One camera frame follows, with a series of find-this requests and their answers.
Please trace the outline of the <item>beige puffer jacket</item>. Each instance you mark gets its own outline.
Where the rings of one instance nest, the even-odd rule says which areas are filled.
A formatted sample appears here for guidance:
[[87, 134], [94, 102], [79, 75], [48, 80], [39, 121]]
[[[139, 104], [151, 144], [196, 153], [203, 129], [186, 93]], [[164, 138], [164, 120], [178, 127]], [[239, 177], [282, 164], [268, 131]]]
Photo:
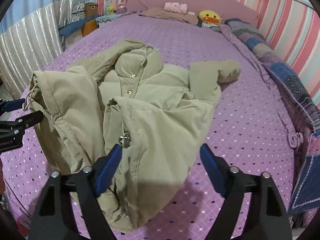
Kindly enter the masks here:
[[114, 230], [155, 217], [183, 186], [212, 124], [221, 85], [240, 75], [236, 60], [162, 61], [157, 48], [121, 40], [71, 64], [36, 71], [29, 109], [42, 111], [37, 138], [54, 170], [79, 172], [123, 148], [111, 186], [98, 198]]

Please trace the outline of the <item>blue purple patchwork blanket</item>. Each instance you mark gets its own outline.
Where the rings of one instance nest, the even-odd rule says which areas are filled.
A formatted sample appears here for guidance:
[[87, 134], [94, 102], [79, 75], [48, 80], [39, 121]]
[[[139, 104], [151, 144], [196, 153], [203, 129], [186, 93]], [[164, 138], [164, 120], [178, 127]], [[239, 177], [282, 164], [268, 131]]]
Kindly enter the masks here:
[[278, 87], [276, 100], [284, 103], [295, 127], [289, 143], [296, 151], [295, 178], [289, 214], [295, 215], [319, 207], [319, 109], [298, 75], [276, 55], [263, 35], [238, 18], [220, 25], [221, 33], [258, 68], [265, 68]]

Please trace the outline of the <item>silver white curtain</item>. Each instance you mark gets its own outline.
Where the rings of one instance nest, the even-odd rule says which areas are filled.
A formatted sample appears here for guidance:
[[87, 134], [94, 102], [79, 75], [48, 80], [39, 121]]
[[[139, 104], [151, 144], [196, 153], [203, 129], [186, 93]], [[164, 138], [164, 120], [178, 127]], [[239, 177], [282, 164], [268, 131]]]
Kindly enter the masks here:
[[84, 0], [60, 0], [25, 16], [1, 34], [1, 79], [13, 97], [29, 86], [31, 75], [62, 52], [59, 29], [71, 23]]

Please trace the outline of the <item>blue fabric beside bed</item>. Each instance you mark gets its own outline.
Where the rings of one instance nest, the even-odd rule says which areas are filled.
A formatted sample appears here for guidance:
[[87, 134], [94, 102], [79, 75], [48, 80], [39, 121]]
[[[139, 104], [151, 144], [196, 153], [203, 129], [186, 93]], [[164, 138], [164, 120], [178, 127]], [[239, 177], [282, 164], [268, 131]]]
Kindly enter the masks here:
[[65, 25], [64, 27], [59, 29], [59, 36], [63, 36], [64, 38], [68, 38], [72, 35], [72, 33], [76, 32], [78, 29], [82, 29], [85, 23], [95, 20], [98, 18], [99, 15], [91, 16], [88, 18], [84, 18], [82, 20], [78, 20], [75, 22], [72, 22], [70, 24]]

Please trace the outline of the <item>brown cardboard box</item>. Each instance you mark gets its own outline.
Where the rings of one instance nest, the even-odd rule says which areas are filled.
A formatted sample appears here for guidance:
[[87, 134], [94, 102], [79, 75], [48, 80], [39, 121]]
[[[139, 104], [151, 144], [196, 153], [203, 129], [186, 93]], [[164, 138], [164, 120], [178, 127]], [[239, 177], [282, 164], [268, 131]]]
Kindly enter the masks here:
[[85, 4], [85, 18], [99, 15], [97, 3], [86, 3]]

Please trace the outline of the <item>brown folded garment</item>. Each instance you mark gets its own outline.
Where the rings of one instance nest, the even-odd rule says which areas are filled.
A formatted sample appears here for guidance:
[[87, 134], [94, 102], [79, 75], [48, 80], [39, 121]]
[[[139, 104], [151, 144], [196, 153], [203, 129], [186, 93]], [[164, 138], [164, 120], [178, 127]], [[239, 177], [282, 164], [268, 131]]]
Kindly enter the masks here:
[[184, 15], [176, 12], [165, 11], [163, 8], [151, 8], [140, 12], [139, 16], [161, 18], [165, 20], [173, 20], [197, 25], [199, 19], [195, 15]]

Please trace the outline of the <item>pink folded cloth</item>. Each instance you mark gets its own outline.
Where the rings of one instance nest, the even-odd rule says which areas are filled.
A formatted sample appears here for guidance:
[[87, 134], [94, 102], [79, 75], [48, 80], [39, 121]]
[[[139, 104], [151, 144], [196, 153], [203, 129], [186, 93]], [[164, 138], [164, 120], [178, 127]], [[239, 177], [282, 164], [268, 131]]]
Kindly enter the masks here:
[[188, 7], [187, 4], [184, 3], [167, 2], [164, 5], [164, 10], [185, 15], [188, 12]]

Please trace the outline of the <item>yellow duck plush toy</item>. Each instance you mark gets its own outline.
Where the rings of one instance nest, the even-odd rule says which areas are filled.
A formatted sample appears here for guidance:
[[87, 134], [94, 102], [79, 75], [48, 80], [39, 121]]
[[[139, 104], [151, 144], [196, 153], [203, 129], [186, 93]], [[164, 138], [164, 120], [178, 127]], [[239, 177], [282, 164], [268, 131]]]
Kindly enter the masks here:
[[217, 27], [222, 19], [220, 15], [212, 10], [203, 10], [198, 14], [198, 24], [199, 27]]

